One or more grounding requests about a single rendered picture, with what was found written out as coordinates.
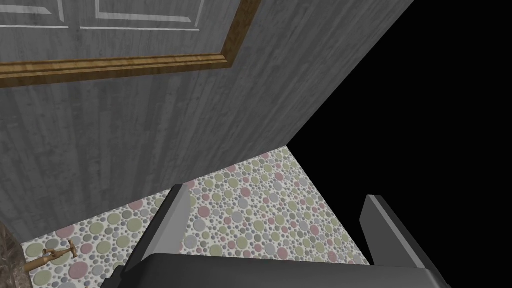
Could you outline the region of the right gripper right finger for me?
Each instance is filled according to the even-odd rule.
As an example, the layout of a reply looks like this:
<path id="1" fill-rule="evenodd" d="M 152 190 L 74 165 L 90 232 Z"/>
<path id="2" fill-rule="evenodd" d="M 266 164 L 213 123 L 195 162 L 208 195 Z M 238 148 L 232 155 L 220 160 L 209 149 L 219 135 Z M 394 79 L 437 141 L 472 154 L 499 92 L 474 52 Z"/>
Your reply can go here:
<path id="1" fill-rule="evenodd" d="M 366 195 L 359 222 L 375 265 L 435 268 L 381 195 Z"/>

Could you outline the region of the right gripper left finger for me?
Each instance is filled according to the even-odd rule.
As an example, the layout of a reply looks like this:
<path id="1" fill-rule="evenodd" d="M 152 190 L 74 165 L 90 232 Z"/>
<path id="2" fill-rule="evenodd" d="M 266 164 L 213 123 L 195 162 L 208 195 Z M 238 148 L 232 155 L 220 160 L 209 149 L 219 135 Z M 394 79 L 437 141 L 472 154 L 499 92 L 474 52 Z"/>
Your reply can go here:
<path id="1" fill-rule="evenodd" d="M 128 272 L 153 254 L 177 254 L 191 215 L 188 187 L 176 184 L 159 206 L 139 242 L 133 249 L 124 271 Z"/>

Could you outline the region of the brass tap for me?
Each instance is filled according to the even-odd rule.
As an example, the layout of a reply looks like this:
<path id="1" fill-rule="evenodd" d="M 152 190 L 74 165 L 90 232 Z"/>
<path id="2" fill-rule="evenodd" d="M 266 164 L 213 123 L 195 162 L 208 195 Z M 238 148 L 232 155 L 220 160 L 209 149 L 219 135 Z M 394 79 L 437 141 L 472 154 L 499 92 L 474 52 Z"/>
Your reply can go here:
<path id="1" fill-rule="evenodd" d="M 69 248 L 61 251 L 56 251 L 55 249 L 43 249 L 43 256 L 33 261 L 27 262 L 23 266 L 24 271 L 26 273 L 29 273 L 30 271 L 41 268 L 51 261 L 55 261 L 57 259 L 62 258 L 62 256 L 64 256 L 67 253 L 71 253 L 73 255 L 73 258 L 77 258 L 77 247 L 75 246 L 72 240 L 69 240 L 68 243 Z"/>

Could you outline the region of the brown marble basin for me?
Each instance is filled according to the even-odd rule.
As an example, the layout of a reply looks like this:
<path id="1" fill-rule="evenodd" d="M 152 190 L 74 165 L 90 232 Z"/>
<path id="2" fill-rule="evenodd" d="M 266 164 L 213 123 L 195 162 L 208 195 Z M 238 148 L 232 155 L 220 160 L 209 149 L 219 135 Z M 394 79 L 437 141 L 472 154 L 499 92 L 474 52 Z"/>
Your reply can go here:
<path id="1" fill-rule="evenodd" d="M 21 244 L 0 221 L 0 288 L 34 288 Z"/>

